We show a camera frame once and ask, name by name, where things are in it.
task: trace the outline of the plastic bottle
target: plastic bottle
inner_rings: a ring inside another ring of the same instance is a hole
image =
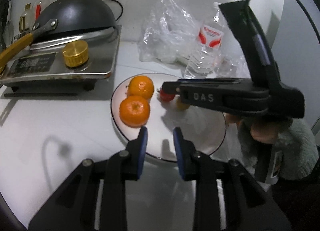
[[[219,48],[225,28],[225,20],[219,5],[217,2],[213,4],[212,14],[201,26],[195,47],[189,56],[184,78],[206,78],[213,66],[219,63]]]
[[[27,4],[24,7],[24,12],[20,16],[19,20],[19,32],[22,33],[33,26],[33,14],[31,11],[31,4]]]
[[[41,14],[41,12],[50,4],[50,0],[37,0],[32,9],[33,13],[35,15],[35,20],[37,20],[38,16]]]

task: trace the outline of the plate rim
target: plate rim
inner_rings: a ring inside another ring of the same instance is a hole
[[[146,73],[140,73],[140,74],[137,74],[137,75],[133,75],[133,76],[131,76],[131,77],[123,80],[121,83],[119,83],[119,85],[115,88],[115,90],[113,91],[112,96],[111,96],[111,100],[110,100],[110,111],[111,111],[112,120],[113,120],[113,122],[115,123],[116,128],[118,129],[118,131],[120,132],[120,134],[127,140],[127,142],[129,142],[129,139],[124,135],[124,133],[123,133],[123,132],[121,131],[121,129],[119,128],[118,124],[117,124],[116,121],[115,121],[115,116],[113,115],[113,112],[112,112],[112,100],[113,100],[113,96],[114,96],[116,90],[120,87],[120,85],[121,85],[122,83],[124,83],[125,81],[127,81],[127,80],[129,80],[129,79],[131,79],[131,78],[133,78],[133,77],[140,76],[140,75],[146,75],[146,74],[162,74],[162,75],[169,75],[169,76],[173,76],[173,77],[177,77],[177,78],[180,78],[180,79],[181,79],[181,77],[179,77],[179,76],[172,75],[172,74],[168,74],[168,73],[146,72]],[[225,116],[224,116],[223,113],[222,113],[222,115],[223,115],[224,125],[225,125],[223,139],[222,139],[221,143],[219,144],[219,146],[217,147],[217,149],[215,149],[212,153],[208,154],[208,156],[212,156],[212,155],[220,148],[220,146],[222,145],[224,139],[226,138],[226,134],[227,134],[227,122],[226,122],[226,118],[225,118]],[[170,162],[170,163],[176,163],[176,162],[177,162],[177,160],[176,160],[176,161],[167,160],[167,159],[164,159],[164,158],[155,156],[155,155],[153,155],[153,154],[150,154],[150,153],[148,153],[148,152],[146,152],[146,154],[149,155],[149,156],[151,156],[151,157],[153,157],[153,158],[155,158],[155,159],[158,159],[158,160],[160,160],[160,161],[165,161],[165,162]]]

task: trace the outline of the frying pan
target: frying pan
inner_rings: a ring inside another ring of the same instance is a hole
[[[40,14],[31,33],[0,53],[0,74],[7,62],[35,39],[41,42],[115,26],[115,17],[102,0],[57,0]]]

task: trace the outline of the gold knob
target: gold knob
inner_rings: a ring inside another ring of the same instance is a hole
[[[68,67],[78,67],[84,64],[88,56],[88,43],[84,40],[76,40],[66,44],[62,50],[64,63]]]

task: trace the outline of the white sticker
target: white sticker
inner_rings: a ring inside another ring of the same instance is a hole
[[[199,40],[207,47],[219,49],[223,35],[224,32],[213,27],[203,25],[199,32]]]

